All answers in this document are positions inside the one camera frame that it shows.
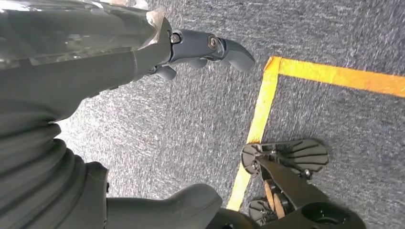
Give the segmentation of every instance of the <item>yellow tape line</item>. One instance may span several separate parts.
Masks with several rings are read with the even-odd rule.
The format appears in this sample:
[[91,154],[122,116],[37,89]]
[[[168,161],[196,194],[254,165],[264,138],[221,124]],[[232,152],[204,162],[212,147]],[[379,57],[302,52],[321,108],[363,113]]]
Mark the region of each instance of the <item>yellow tape line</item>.
[[[259,97],[257,98],[255,114],[253,116],[252,124],[250,125],[249,134],[247,136],[247,144],[260,143],[268,120],[271,104],[273,103],[274,95],[276,94],[276,86],[278,80],[278,68],[280,66],[280,57],[270,57],[264,70],[262,85],[260,87]],[[250,174],[243,168],[242,164],[239,166],[238,173],[236,174],[234,188],[229,199],[227,209],[238,211],[245,190],[249,184]]]
[[405,97],[405,77],[282,59],[279,74]]

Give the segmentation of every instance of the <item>black bracket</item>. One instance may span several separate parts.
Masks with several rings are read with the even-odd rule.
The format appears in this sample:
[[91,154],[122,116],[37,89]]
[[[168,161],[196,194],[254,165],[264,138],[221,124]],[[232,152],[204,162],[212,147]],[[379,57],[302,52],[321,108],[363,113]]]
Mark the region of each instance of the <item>black bracket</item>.
[[260,157],[289,167],[305,179],[311,179],[313,172],[320,171],[329,162],[325,146],[313,139],[246,145],[241,161],[249,174],[259,174],[256,159]]
[[[308,184],[313,172],[329,162],[326,147],[313,139],[271,144],[246,145],[242,165],[250,174],[260,175],[267,199],[254,200],[249,215],[262,229],[365,229],[360,217],[329,201]],[[276,213],[278,219],[269,217]]]

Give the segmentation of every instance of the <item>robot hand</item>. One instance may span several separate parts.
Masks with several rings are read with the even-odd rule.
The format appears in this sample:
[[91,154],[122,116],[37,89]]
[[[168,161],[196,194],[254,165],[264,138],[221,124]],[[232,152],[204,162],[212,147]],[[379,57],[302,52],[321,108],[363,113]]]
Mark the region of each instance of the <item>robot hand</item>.
[[157,65],[149,74],[157,74],[171,80],[176,72],[172,64],[188,63],[193,68],[202,68],[208,61],[230,64],[240,71],[249,71],[255,65],[252,54],[239,43],[216,37],[212,33],[178,30],[170,35],[171,56],[167,63]]
[[355,212],[333,203],[307,183],[329,162],[326,147],[320,142],[304,139],[250,144],[243,148],[241,160],[246,171],[259,175],[265,186],[266,198],[249,205],[249,216],[261,229],[366,228]]

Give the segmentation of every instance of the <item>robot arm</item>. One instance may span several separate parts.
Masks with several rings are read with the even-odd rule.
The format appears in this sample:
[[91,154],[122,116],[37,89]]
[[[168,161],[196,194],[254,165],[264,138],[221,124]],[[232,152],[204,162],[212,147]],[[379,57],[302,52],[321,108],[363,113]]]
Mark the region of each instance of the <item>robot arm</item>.
[[[60,133],[53,123],[69,117],[83,99],[146,74],[172,79],[169,65],[182,62],[202,67],[222,61],[240,70],[254,65],[238,43],[173,31],[158,11],[91,0],[0,3],[2,229],[101,229],[107,213],[113,217],[107,169],[84,163],[53,139]],[[220,206],[213,190],[194,189],[208,190],[213,207]],[[190,198],[188,193],[174,199]]]

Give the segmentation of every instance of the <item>metal screw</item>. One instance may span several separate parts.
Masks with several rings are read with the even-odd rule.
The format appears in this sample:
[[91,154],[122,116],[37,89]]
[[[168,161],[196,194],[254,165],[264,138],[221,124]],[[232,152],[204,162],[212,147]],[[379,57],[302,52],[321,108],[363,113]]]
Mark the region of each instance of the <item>metal screw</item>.
[[218,39],[214,35],[208,37],[208,47],[212,50],[218,48]]
[[309,169],[305,169],[304,170],[305,175],[307,175],[307,177],[311,177],[312,173]]
[[257,162],[256,162],[256,161],[254,161],[254,162],[252,163],[252,168],[253,168],[254,170],[257,170]]
[[180,42],[180,36],[179,36],[178,34],[176,34],[176,33],[172,34],[172,35],[170,36],[170,42],[171,42],[172,44],[177,44],[177,43],[179,43],[179,42]]
[[233,224],[226,224],[225,226],[222,227],[222,229],[233,229],[234,225]]

